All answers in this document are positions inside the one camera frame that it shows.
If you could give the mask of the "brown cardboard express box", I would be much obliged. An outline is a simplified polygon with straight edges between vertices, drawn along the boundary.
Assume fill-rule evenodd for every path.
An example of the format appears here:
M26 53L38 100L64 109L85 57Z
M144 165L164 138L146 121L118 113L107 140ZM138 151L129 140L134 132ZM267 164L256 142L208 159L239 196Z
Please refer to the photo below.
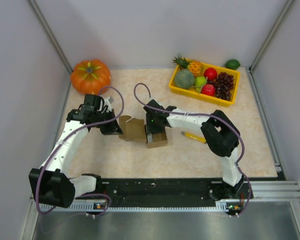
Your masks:
M145 144L148 149L165 147L168 145L166 130L163 133L153 134L153 142L147 144L146 123L143 119L134 118L130 115L122 115L118 120L123 131L119 139L126 142Z

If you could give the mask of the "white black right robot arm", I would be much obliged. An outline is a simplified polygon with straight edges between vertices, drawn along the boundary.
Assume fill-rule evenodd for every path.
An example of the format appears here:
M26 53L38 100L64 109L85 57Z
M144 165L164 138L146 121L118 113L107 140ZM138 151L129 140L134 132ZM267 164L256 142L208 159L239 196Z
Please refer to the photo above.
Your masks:
M146 121L150 124L147 130L152 134L169 127L204 137L209 149L220 159L224 194L229 198L235 198L241 193L244 177L236 164L240 132L223 111L198 114L175 106L164 108L154 99L143 109L146 111Z

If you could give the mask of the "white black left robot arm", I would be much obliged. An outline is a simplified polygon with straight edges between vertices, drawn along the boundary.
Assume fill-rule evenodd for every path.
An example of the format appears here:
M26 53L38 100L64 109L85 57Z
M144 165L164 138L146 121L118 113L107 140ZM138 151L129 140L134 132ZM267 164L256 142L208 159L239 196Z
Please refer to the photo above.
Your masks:
M91 128L98 128L104 136L123 134L112 102L111 97L86 94L84 102L67 114L63 131L51 154L40 168L33 168L28 175L38 205L68 208L75 198L88 194L96 199L103 194L99 175L83 173L70 178L68 173L78 147Z

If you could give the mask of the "yellow utility knife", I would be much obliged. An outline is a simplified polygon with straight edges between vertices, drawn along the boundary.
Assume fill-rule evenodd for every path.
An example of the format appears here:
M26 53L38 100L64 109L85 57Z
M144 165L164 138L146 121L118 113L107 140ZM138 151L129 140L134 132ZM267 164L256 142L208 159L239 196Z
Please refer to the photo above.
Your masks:
M181 131L181 134L183 136L185 136L186 138L189 138L189 139L201 142L203 144L206 143L206 139L204 137L202 137L202 136L197 136L195 134L192 134L192 133L189 133L189 132L185 132L185 131Z

